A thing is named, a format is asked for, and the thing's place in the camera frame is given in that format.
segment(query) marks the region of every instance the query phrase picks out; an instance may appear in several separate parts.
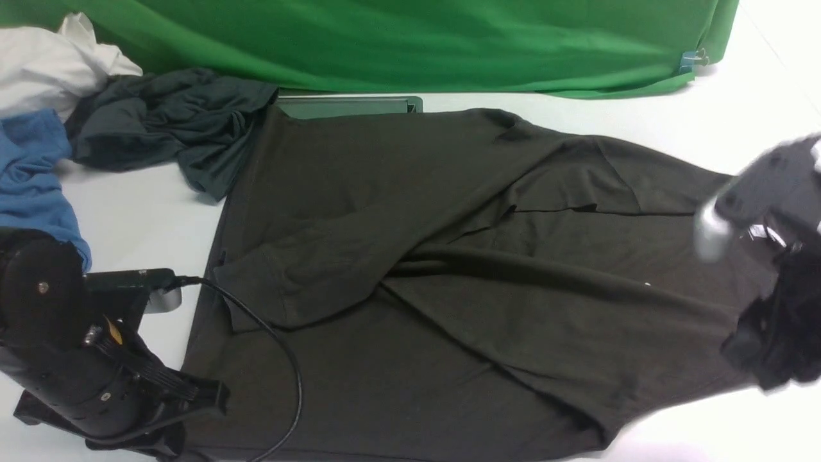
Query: crumpled fabric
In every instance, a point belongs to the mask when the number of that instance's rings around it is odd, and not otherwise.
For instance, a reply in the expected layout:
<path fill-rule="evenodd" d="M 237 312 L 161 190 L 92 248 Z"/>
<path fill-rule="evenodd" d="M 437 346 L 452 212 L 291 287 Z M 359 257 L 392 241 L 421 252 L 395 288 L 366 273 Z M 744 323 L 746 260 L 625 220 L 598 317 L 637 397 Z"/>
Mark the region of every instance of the crumpled fabric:
<path fill-rule="evenodd" d="M 778 281 L 750 304 L 722 354 L 762 390 L 821 377 L 821 254 L 793 245 L 778 258 Z"/>
<path fill-rule="evenodd" d="M 0 29 L 0 118 L 54 109 L 65 121 L 81 98 L 110 76 L 142 75 L 114 45 L 98 44 L 82 13 L 67 15 L 57 33 L 39 27 Z"/>
<path fill-rule="evenodd" d="M 70 153 L 54 109 L 0 119 L 0 226 L 39 229 L 73 243 L 88 272 L 91 249 L 53 172 Z"/>
<path fill-rule="evenodd" d="M 121 77 L 66 122 L 73 160 L 125 172 L 176 160 L 188 183 L 226 196 L 278 87 L 203 68 Z"/>

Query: dark gray cloth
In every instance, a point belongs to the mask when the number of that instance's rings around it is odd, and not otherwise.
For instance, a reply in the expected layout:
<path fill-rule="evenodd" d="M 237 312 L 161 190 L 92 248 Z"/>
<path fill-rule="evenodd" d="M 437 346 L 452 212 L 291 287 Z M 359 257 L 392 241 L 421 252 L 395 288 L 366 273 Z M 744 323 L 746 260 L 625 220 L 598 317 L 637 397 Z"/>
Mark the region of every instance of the dark gray cloth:
<path fill-rule="evenodd" d="M 271 108 L 265 126 L 212 262 L 305 365 L 305 420 L 278 458 L 562 457 L 748 381 L 719 347 L 773 272 L 690 248 L 726 176 L 491 109 Z M 241 313 L 198 308 L 185 368 L 236 407 L 190 423 L 192 451 L 238 459 L 285 428 L 275 348 Z"/>
<path fill-rule="evenodd" d="M 220 200 L 276 96 L 274 84 L 201 68 L 119 77 L 66 121 L 72 158 L 112 172 L 176 160 L 194 189 Z"/>

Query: white table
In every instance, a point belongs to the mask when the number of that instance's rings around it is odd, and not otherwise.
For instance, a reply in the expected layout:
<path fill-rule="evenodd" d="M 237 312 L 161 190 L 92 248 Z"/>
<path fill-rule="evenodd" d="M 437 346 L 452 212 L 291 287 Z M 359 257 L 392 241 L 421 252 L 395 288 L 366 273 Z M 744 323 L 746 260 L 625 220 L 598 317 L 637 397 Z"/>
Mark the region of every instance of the white table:
<path fill-rule="evenodd" d="M 699 166 L 735 173 L 780 141 L 821 131 L 821 116 L 744 12 L 725 61 L 690 88 L 644 99 L 579 101 L 544 95 L 421 95 L 425 112 L 500 108 L 565 132 L 615 136 Z M 107 174 L 61 166 L 65 193 L 94 254 L 94 270 L 171 267 L 202 275 L 222 204 L 200 201 L 176 165 Z M 197 299 L 186 288 L 176 311 L 147 316 L 140 333 L 169 367 L 179 367 Z M 94 453 L 79 438 L 11 416 L 21 389 L 0 377 L 0 460 L 146 462 Z M 626 428 L 604 462 L 821 460 L 813 425 L 821 386 L 790 386 L 765 397 L 749 389 L 659 411 Z"/>

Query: screw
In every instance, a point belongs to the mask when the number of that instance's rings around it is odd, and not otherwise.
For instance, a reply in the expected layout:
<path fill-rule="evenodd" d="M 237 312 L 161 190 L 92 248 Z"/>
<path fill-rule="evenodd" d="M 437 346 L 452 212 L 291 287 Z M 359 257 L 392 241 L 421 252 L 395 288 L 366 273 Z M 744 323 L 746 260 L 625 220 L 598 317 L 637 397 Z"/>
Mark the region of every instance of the screw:
<path fill-rule="evenodd" d="M 91 326 L 89 331 L 85 333 L 85 337 L 83 337 L 83 345 L 90 346 L 93 344 L 99 333 L 102 331 L 103 329 L 99 326 Z"/>

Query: green fabric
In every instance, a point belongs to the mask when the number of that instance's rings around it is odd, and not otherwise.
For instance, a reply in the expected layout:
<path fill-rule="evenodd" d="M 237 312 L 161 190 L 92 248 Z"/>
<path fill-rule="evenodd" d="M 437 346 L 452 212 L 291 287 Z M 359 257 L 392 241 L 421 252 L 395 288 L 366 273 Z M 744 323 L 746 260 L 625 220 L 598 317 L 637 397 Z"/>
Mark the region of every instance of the green fabric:
<path fill-rule="evenodd" d="M 211 67 L 296 89 L 651 95 L 723 57 L 738 0 L 0 1 L 0 25 L 86 13 L 148 72 Z"/>

